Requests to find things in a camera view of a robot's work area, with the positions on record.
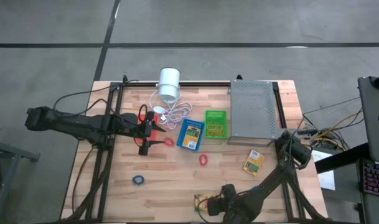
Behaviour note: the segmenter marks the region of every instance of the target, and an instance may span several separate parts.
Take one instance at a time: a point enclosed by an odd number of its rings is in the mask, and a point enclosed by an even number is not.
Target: red rubber band
[[[199,156],[199,163],[201,166],[204,166],[206,165],[208,162],[208,159],[207,159],[207,155],[206,154],[202,154]]]
[[[166,146],[173,146],[174,145],[174,140],[172,140],[172,138],[166,137],[166,138],[164,138],[164,144]]]

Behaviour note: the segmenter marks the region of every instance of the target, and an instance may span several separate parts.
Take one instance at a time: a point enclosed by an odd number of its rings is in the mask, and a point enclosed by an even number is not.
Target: green basket
[[[207,110],[204,133],[206,138],[227,138],[227,112]]]

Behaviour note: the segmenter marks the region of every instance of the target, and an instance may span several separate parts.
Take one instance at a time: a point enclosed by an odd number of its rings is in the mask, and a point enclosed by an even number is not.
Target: concrete floor
[[[102,43],[115,0],[0,0],[0,43]],[[122,0],[111,36],[120,42],[379,43],[379,0]],[[29,107],[52,106],[67,93],[89,90],[101,48],[0,48],[0,141],[39,151],[22,161],[0,223],[57,220],[77,141],[26,130]],[[109,49],[100,80],[156,80],[162,67],[183,80],[294,80],[303,112],[358,96],[357,78],[379,75],[379,47]],[[61,110],[80,111],[88,95]],[[359,110],[351,104],[309,114],[318,128]],[[362,124],[342,131],[350,146],[367,141]],[[356,221],[350,202],[326,196],[329,216]]]

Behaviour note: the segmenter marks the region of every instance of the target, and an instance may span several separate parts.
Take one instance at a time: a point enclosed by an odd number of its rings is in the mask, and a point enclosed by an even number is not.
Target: white paper
[[[319,151],[312,151],[312,156],[314,156],[314,161],[319,161],[321,159],[325,159],[326,157],[332,156],[329,153],[319,152]],[[335,190],[334,185],[334,173],[333,171],[324,172],[321,174],[318,174],[319,183],[321,184],[322,188],[329,189],[329,190]]]

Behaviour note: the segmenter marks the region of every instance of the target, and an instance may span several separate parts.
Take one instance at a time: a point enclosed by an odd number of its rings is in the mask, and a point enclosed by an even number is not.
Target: label
[[[260,153],[254,150],[251,150],[250,155],[247,157],[245,165],[243,166],[243,170],[253,175],[257,175],[263,161],[264,161],[263,155],[261,155]]]
[[[200,129],[192,126],[188,126],[185,132],[184,142],[182,146],[188,147],[189,149],[196,149],[197,142],[200,137]]]

